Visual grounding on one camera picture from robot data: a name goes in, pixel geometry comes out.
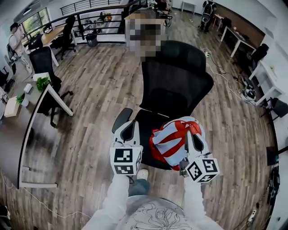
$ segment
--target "white shoe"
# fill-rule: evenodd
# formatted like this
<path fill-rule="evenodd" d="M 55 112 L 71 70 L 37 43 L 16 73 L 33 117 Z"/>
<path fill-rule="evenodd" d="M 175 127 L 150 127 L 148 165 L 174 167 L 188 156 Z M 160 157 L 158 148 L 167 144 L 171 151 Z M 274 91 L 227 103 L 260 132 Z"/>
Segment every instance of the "white shoe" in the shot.
<path fill-rule="evenodd" d="M 149 175 L 149 172 L 147 169 L 141 169 L 137 172 L 137 180 L 138 179 L 144 179 L 144 180 L 147 180 L 148 179 L 148 175 Z"/>

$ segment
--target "chair armrest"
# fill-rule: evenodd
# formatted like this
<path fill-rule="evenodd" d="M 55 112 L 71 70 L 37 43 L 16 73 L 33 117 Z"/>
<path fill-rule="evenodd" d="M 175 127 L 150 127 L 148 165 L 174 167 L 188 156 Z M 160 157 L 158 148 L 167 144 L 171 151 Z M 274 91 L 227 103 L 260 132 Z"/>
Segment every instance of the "chair armrest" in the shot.
<path fill-rule="evenodd" d="M 133 110 L 129 108 L 124 108 L 121 113 L 118 115 L 116 118 L 113 128 L 112 128 L 112 133 L 115 133 L 115 131 L 124 123 L 129 121 L 129 118 L 131 117 Z"/>

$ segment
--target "bag on floor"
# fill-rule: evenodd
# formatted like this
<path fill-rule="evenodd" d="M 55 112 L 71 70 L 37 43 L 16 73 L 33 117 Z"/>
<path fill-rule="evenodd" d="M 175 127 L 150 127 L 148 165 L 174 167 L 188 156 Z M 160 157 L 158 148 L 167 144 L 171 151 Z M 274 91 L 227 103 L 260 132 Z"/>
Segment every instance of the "bag on floor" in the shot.
<path fill-rule="evenodd" d="M 185 151 L 185 136 L 188 131 L 199 133 L 205 139 L 201 124 L 190 116 L 181 117 L 164 124 L 160 129 L 152 130 L 149 146 L 152 156 L 168 163 L 172 169 L 179 171 L 179 163 L 187 157 Z"/>

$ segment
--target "black trash bin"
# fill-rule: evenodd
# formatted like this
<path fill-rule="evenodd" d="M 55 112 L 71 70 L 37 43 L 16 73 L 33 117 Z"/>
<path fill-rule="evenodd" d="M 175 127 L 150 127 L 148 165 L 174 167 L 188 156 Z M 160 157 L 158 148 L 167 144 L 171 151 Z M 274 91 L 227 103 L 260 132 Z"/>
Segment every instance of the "black trash bin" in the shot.
<path fill-rule="evenodd" d="M 97 34 L 88 34 L 86 36 L 87 43 L 90 47 L 95 47 L 97 46 Z"/>

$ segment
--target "person wearing backpack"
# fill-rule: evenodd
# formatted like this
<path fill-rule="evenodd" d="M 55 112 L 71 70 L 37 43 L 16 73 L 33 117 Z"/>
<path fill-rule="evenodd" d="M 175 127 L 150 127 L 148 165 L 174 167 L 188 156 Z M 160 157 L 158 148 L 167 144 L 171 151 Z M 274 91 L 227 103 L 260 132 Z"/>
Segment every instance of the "person wearing backpack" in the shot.
<path fill-rule="evenodd" d="M 25 48 L 21 42 L 24 36 L 20 34 L 20 30 L 18 30 L 18 27 L 19 25 L 16 22 L 10 26 L 11 35 L 9 37 L 8 45 L 10 46 L 13 56 L 16 59 L 19 58 L 22 64 L 25 66 L 27 72 L 31 74 L 32 66 L 30 64 L 29 57 L 25 52 Z"/>
<path fill-rule="evenodd" d="M 202 20 L 200 29 L 203 30 L 205 27 L 204 32 L 209 32 L 209 26 L 211 25 L 211 22 L 214 16 L 214 11 L 216 10 L 216 4 L 213 2 L 213 0 L 209 0 L 209 1 L 206 0 L 203 3 L 202 7 L 203 7 L 202 18 L 203 16 L 205 16 L 205 18 L 208 19 L 208 21 L 206 22 L 206 25 L 205 25 L 205 22 Z"/>

